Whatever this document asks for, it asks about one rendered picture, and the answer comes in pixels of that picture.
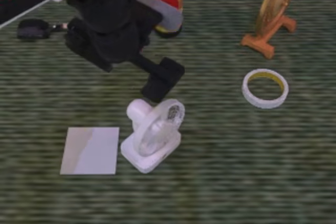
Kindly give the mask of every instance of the fan base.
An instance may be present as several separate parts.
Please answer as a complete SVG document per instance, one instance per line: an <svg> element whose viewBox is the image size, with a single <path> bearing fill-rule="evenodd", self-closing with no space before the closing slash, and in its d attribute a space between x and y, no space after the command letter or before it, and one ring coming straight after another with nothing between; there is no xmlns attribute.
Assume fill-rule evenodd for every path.
<svg viewBox="0 0 336 224"><path fill-rule="evenodd" d="M181 142L181 135L175 139L171 139L162 149L154 154L144 157L134 150L133 147L134 133L126 138L121 144L121 154L140 172L150 173L153 171L166 157L168 157Z"/></svg>
<svg viewBox="0 0 336 224"><path fill-rule="evenodd" d="M286 27L287 30L292 33L296 30L296 21L283 15L277 22L276 26L274 26L274 28L267 34L256 37L252 36L251 34L246 34L241 40L240 44L242 46L248 46L258 52L261 52L266 59L272 59L274 56L274 47L271 46L268 41L281 26Z"/></svg>

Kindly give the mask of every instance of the orange wooden base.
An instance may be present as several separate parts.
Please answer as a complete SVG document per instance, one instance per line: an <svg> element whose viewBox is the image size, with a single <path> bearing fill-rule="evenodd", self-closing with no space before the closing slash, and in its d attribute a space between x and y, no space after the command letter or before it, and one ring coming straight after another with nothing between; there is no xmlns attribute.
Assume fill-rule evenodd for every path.
<svg viewBox="0 0 336 224"><path fill-rule="evenodd" d="M271 46L268 41L281 26L286 27L287 30L292 33L296 30L296 21L283 15L277 22L276 26L274 26L274 28L267 34L256 37L252 36L251 34L246 34L241 40L240 44L261 52L266 59L272 59L274 56L274 47Z"/></svg>

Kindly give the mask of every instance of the small desk fan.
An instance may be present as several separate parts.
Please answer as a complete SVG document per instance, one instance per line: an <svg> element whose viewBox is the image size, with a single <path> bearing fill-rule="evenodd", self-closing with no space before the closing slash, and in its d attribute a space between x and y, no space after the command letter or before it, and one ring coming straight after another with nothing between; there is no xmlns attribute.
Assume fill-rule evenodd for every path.
<svg viewBox="0 0 336 224"><path fill-rule="evenodd" d="M127 108L134 132L121 144L121 154L140 172L149 173L180 144L184 105L169 99L152 108L136 99Z"/></svg>

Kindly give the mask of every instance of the woven mat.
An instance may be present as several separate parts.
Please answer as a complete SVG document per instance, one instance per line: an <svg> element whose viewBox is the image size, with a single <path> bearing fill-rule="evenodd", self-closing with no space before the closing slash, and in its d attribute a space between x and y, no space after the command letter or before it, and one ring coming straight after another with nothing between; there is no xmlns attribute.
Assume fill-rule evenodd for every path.
<svg viewBox="0 0 336 224"><path fill-rule="evenodd" d="M153 173L121 155L115 176L60 176L67 128L117 126L147 75L131 64L103 73L61 34L23 43L0 30L0 223L332 224L336 220L336 1L295 0L294 34L270 41L273 60L239 45L260 0L185 0L178 38L155 35L144 53L186 74L167 98L186 106L182 144ZM25 16L66 22L48 3ZM269 68L289 83L286 102L260 110L241 93L245 74ZM272 82L254 92L273 97Z"/></svg>

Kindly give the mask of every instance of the roll of tape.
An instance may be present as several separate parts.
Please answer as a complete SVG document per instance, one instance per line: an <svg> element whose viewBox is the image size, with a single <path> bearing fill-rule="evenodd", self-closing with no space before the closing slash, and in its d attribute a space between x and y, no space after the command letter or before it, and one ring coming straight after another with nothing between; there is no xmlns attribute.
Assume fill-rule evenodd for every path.
<svg viewBox="0 0 336 224"><path fill-rule="evenodd" d="M274 100L264 100L260 99L256 96L254 96L251 91L248 88L249 81L256 79L256 78L268 78L272 79L273 81L277 82L281 88L282 95L279 98L276 98ZM276 107L279 107L282 105L287 98L289 87L287 81L284 79L284 77L280 74L278 74L275 71L269 70L269 69L256 69L251 72L249 72L244 80L243 80L243 86L242 91L245 99L255 107L261 108L261 109L274 109Z"/></svg>

